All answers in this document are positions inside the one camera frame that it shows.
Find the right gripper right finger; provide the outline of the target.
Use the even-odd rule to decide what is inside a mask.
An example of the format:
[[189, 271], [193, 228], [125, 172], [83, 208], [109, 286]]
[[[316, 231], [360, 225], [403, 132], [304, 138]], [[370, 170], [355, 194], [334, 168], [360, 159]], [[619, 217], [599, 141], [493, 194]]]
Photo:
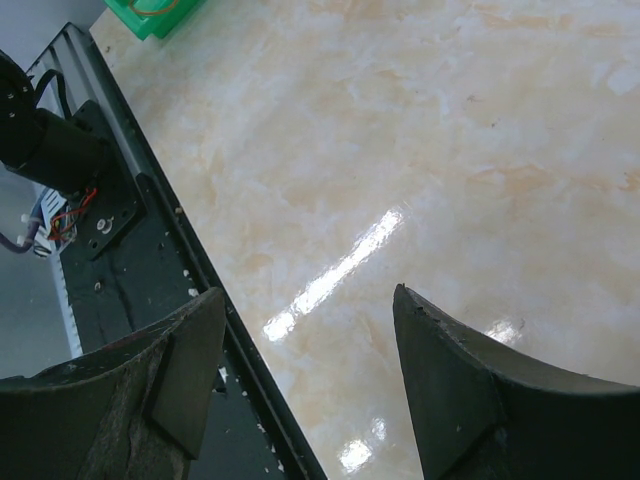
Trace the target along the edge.
[[427, 479], [635, 479], [639, 391], [524, 355], [404, 285], [397, 348]]

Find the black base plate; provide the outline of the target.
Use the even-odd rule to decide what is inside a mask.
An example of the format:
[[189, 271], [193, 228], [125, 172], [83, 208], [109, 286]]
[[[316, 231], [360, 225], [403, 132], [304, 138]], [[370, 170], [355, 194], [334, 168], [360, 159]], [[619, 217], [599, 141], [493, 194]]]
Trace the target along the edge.
[[82, 350], [194, 313], [196, 331], [168, 339], [143, 413], [188, 456], [186, 477], [323, 478], [131, 113], [87, 101], [74, 120], [111, 159], [62, 254]]

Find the lower green storage bin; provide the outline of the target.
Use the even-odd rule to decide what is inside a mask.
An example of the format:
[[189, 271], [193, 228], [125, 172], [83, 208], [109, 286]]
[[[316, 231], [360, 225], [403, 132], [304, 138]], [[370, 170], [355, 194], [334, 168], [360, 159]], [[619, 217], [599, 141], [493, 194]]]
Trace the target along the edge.
[[105, 0], [105, 5], [139, 40], [164, 39], [183, 26], [203, 0]]

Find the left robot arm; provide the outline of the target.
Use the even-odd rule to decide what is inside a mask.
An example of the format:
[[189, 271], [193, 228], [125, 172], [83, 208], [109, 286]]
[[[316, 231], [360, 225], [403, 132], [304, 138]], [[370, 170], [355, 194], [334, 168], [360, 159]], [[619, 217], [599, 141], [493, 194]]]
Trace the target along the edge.
[[49, 69], [32, 84], [2, 53], [1, 162], [23, 178], [74, 196], [109, 168], [112, 153], [72, 115], [60, 71]]

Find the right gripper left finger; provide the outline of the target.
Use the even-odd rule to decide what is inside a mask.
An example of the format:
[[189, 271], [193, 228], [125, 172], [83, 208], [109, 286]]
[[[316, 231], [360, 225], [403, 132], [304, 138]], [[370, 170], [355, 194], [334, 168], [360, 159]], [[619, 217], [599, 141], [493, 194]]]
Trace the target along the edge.
[[211, 288], [94, 352], [2, 380], [2, 478], [186, 478], [225, 326], [223, 292]]

